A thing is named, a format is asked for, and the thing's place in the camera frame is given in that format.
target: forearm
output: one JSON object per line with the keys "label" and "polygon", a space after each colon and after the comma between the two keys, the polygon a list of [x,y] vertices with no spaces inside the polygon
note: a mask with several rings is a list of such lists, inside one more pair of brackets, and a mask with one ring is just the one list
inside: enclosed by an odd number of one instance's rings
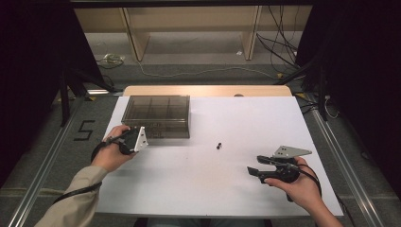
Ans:
{"label": "forearm", "polygon": [[[65,193],[99,183],[107,171],[98,166],[83,168],[74,177]],[[53,204],[36,226],[86,226],[90,223],[98,202],[98,189],[69,197]]]}
{"label": "forearm", "polygon": [[327,209],[325,204],[315,204],[313,207],[305,209],[309,215],[315,220],[319,227],[340,227],[342,224],[339,220],[333,216],[333,214]]}

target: floor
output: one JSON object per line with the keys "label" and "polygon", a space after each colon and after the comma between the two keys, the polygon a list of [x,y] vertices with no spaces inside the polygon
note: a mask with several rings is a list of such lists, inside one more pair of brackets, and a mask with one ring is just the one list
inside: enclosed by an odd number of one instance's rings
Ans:
{"label": "floor", "polygon": [[[262,32],[260,33],[266,38],[275,39],[275,32]],[[101,60],[106,54],[115,54],[124,60],[124,65],[138,65],[131,54],[131,48],[128,43],[126,34],[86,34],[88,42],[94,52],[97,60]],[[299,43],[302,32],[287,32],[287,37],[292,37],[292,43],[297,45]],[[283,58],[290,61],[290,57],[286,54],[286,50],[275,46],[275,51],[283,53]],[[230,70],[230,65],[242,65],[243,67],[250,66],[251,68],[258,68],[260,65],[275,64],[281,65],[282,71],[288,73],[291,68],[284,65],[283,61],[272,57],[260,42],[257,42],[253,52],[253,59],[245,61],[242,47],[240,44],[239,34],[236,32],[223,32],[223,33],[154,33],[148,43],[148,48],[144,59],[140,62],[143,66],[142,70],[146,74],[158,77],[174,76],[170,74],[163,74],[164,72],[152,72],[152,65],[164,65],[168,67],[178,67],[177,65],[199,65],[195,69],[202,69],[204,65],[216,65],[215,70]],[[100,62],[106,66],[113,66],[112,64]],[[269,76],[277,78],[280,76],[279,72],[271,71]],[[290,84],[293,90],[300,91],[299,82],[294,81]],[[308,98],[314,98],[313,94],[309,94]],[[113,103],[115,97],[107,97],[101,99],[101,102]],[[300,105],[304,105],[303,100],[299,100]],[[60,105],[55,105],[55,112],[59,111]],[[83,114],[90,114],[91,108],[86,107],[80,110]],[[336,109],[329,107],[330,113],[335,114]],[[96,121],[106,121],[107,115]],[[356,136],[350,129],[349,124],[345,119],[331,118],[328,122],[321,122],[317,112],[305,114],[305,121],[311,132],[313,140],[316,143],[317,150],[321,150],[320,156],[326,168],[327,175],[333,188],[344,201],[346,207],[352,214],[356,226],[396,226],[401,222],[401,203],[395,196],[389,185],[383,179],[379,169],[373,166],[368,160],[361,156],[360,144]],[[57,134],[60,133],[58,124],[60,116],[58,114],[51,114],[47,120],[48,124],[44,125],[42,133],[38,135],[36,142],[33,144],[34,152],[30,152],[23,156],[20,164],[14,169],[8,182],[3,186],[0,193],[0,226],[9,223],[10,218],[14,212],[18,212],[21,198],[28,191],[32,179],[35,177],[36,172],[41,169],[40,165],[46,157],[47,152],[51,149],[52,144],[49,141],[57,139]],[[95,135],[96,139],[101,138],[102,134]],[[64,146],[68,147],[68,142],[59,141]],[[26,163],[32,164],[30,173],[24,172]],[[67,166],[54,165],[49,173],[48,179],[50,180],[42,187],[40,199],[30,207],[28,217],[22,218],[25,222],[24,226],[33,226],[34,220],[41,216],[40,207],[46,207],[54,200],[55,195],[62,192],[62,189],[68,185],[69,181],[62,183],[58,182],[61,177],[55,176],[56,172],[69,172],[66,179],[71,179],[70,175],[75,173],[80,166],[85,163],[74,163]],[[52,188],[49,185],[58,184],[60,190],[53,190],[51,192],[45,191],[46,188]],[[120,218],[120,217],[102,217],[96,216],[96,221],[93,226],[130,226],[134,218]],[[345,216],[341,218],[341,222],[345,226],[353,226],[350,218]],[[274,220],[273,226],[313,226],[310,219],[297,219],[297,220]]]}

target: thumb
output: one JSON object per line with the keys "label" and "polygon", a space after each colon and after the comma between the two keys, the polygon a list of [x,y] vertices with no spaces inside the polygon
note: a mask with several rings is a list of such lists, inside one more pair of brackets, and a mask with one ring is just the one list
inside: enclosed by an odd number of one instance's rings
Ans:
{"label": "thumb", "polygon": [[274,179],[274,178],[265,179],[265,183],[267,183],[269,186],[275,186],[275,187],[280,188],[281,190],[287,192],[288,183],[282,182],[282,181],[280,181],[278,179]]}

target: human arm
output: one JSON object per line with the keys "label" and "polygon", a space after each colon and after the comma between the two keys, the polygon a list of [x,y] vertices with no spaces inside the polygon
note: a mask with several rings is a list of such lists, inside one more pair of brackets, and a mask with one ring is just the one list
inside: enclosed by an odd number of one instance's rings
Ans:
{"label": "human arm", "polygon": [[[114,127],[106,138],[118,136],[128,126]],[[117,144],[101,148],[90,166],[77,173],[65,193],[101,182],[109,172],[115,171],[135,154],[123,155]],[[53,204],[36,226],[87,226],[97,207],[98,189],[68,197]]]}
{"label": "human arm", "polygon": [[[307,166],[305,159],[295,157],[295,160],[301,170],[316,177],[313,171]],[[309,213],[318,226],[342,226],[324,204],[318,186],[305,174],[301,173],[299,178],[293,183],[284,183],[272,178],[266,179],[265,183],[285,191],[296,204],[303,207]]]}

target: gray carpet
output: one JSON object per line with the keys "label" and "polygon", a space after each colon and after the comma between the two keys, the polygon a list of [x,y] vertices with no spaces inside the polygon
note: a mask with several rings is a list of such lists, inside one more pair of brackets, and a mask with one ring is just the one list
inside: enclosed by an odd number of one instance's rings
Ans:
{"label": "gray carpet", "polygon": [[[246,67],[248,69],[262,71],[272,76],[276,74],[268,65],[146,65],[147,73],[159,75],[173,75],[181,72],[198,73],[204,70],[223,69],[229,67]],[[114,69],[103,70],[117,88],[128,85],[148,84],[273,84],[276,79],[266,75],[240,69],[218,70],[199,75],[185,75],[172,78],[160,78],[144,76],[138,66],[120,66]],[[288,84],[293,92],[301,91],[301,81],[294,80]],[[89,89],[97,88],[87,84]],[[78,110],[71,130],[62,145],[61,153],[57,157],[45,183],[44,188],[64,190],[73,176],[84,166],[89,165],[90,154],[95,145],[102,139],[109,119],[112,115],[116,96],[97,96],[94,100],[85,101]],[[83,129],[92,131],[88,140],[84,140],[88,133],[79,132],[82,122]],[[321,130],[312,113],[305,114],[305,122],[309,128],[312,139],[319,152],[324,168],[334,190],[342,198],[357,226],[367,226],[365,217],[360,212],[356,200],[346,181],[342,177],[340,169],[333,154],[325,141]],[[61,104],[56,99],[48,119],[43,125],[37,139],[32,144],[29,152],[24,154],[17,167],[14,168],[8,181],[2,187],[0,194],[0,226],[6,226],[12,216],[24,190],[32,183],[45,154],[51,147],[51,143],[60,130]],[[362,148],[356,136],[347,122],[342,118],[329,118],[329,125],[334,131],[348,159],[353,164],[363,186],[373,200],[378,214],[382,217],[386,226],[397,226],[401,223],[401,203],[392,189],[384,180],[380,170],[371,162],[362,158]],[[48,191],[41,192],[29,213],[25,226],[33,226],[51,205],[57,195]],[[111,217],[96,214],[91,226],[132,226],[133,217]],[[344,226],[352,226],[350,219],[345,216],[340,218]],[[314,226],[310,218],[275,219],[273,226]]]}

